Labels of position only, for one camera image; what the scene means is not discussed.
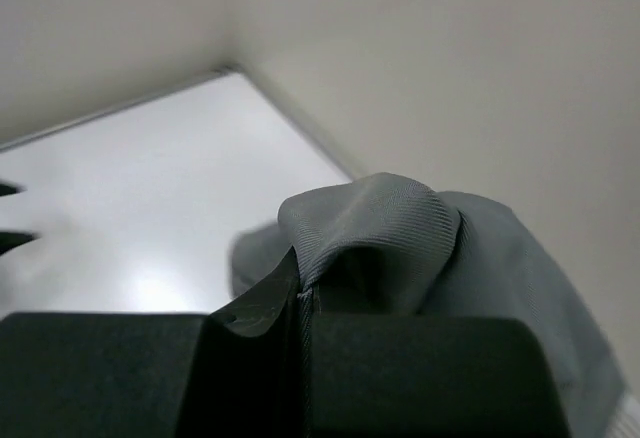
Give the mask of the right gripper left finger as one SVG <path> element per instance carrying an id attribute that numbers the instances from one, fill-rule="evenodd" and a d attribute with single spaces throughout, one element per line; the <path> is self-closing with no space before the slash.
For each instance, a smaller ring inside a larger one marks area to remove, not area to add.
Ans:
<path id="1" fill-rule="evenodd" d="M 14 313 L 5 437 L 300 437 L 297 260 L 204 314 Z"/>

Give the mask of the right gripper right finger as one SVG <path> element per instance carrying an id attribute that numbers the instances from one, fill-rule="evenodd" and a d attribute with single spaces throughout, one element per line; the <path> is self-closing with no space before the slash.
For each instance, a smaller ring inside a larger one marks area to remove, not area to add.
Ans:
<path id="1" fill-rule="evenodd" d="M 335 285 L 315 290 L 315 437 L 567 437 L 534 334 L 503 318 L 399 316 Z"/>

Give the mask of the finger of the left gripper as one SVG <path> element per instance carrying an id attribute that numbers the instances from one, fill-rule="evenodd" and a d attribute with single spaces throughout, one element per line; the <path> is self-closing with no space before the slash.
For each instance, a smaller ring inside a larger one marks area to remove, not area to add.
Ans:
<path id="1" fill-rule="evenodd" d="M 24 187 L 13 183 L 0 183 L 0 197 L 10 196 L 22 193 L 25 190 Z"/>
<path id="2" fill-rule="evenodd" d="M 11 250 L 35 241 L 39 236 L 30 232 L 22 231 L 1 231 L 0 232 L 0 253 L 8 253 Z"/>

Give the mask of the grey pleated skirt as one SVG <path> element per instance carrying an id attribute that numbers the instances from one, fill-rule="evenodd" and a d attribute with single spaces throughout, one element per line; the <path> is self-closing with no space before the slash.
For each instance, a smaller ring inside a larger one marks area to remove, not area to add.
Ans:
<path id="1" fill-rule="evenodd" d="M 617 433 L 628 385 L 564 270 L 504 204 L 379 173 L 286 199 L 241 234 L 230 286 L 241 295 L 294 251 L 303 287 L 343 264 L 384 311 L 511 318 L 541 342 L 575 437 Z"/>

